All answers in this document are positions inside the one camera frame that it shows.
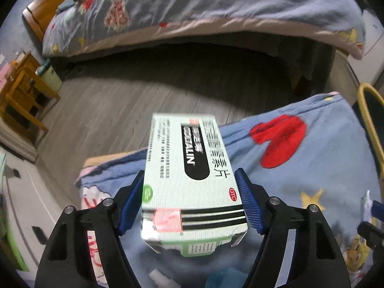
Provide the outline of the small wooden chair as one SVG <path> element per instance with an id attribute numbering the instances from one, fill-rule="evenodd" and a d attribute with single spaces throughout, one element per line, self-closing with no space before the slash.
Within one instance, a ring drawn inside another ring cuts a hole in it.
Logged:
<path id="1" fill-rule="evenodd" d="M 27 52 L 19 60 L 13 60 L 5 73 L 5 85 L 1 89 L 1 119 L 21 137 L 35 142 L 38 133 L 49 129 L 38 115 L 51 100 L 60 100 L 53 90 L 36 72 L 41 64 Z"/>

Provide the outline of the white green storage box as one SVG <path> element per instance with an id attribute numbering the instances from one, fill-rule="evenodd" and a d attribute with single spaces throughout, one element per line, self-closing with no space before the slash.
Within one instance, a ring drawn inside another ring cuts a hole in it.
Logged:
<path id="1" fill-rule="evenodd" d="M 35 74 L 38 75 L 49 88 L 58 92 L 62 86 L 62 80 L 56 73 L 50 59 L 46 59 L 41 66 L 39 66 Z"/>

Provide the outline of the white green medicine box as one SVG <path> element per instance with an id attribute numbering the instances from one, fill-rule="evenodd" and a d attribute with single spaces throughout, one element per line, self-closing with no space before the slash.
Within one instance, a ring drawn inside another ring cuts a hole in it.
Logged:
<path id="1" fill-rule="evenodd" d="M 141 238 L 153 251 L 207 256 L 248 231 L 214 116 L 155 113 L 144 169 Z"/>

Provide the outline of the blue cartoon duvet on bed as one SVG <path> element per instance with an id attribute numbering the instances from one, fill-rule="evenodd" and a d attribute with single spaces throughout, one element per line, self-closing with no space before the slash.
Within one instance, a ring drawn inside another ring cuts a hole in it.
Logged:
<path id="1" fill-rule="evenodd" d="M 45 57 L 73 57 L 179 36 L 259 32 L 299 36 L 363 56 L 354 0 L 84 0 L 54 15 Z"/>

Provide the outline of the wooden bed headboard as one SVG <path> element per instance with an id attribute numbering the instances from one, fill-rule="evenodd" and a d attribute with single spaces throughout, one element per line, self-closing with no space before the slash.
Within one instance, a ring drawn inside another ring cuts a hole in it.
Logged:
<path id="1" fill-rule="evenodd" d="M 64 0 L 34 0 L 23 10 L 22 16 L 36 39 L 42 43 L 57 7 Z"/>

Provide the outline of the blue yellow-rimmed trash bin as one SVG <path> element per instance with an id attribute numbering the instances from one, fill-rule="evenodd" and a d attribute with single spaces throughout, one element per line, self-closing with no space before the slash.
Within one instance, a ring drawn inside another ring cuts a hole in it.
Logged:
<path id="1" fill-rule="evenodd" d="M 361 83 L 357 104 L 378 162 L 379 178 L 383 180 L 383 97 L 371 84 Z"/>

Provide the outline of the blue cartoon table cloth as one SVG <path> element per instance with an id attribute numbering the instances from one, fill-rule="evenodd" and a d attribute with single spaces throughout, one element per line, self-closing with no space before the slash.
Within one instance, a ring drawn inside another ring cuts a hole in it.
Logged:
<path id="1" fill-rule="evenodd" d="M 338 93 L 318 94 L 268 113 L 220 127 L 233 169 L 288 205 L 315 204 L 323 212 L 356 286 L 372 267 L 372 252 L 357 227 L 380 198 L 379 174 L 366 132 Z M 249 229 L 236 247 L 221 245 L 208 256 L 185 258 L 178 250 L 155 253 L 141 239 L 141 223 L 122 238 L 143 287 L 163 274 L 182 287 L 239 287 L 262 237 Z"/>

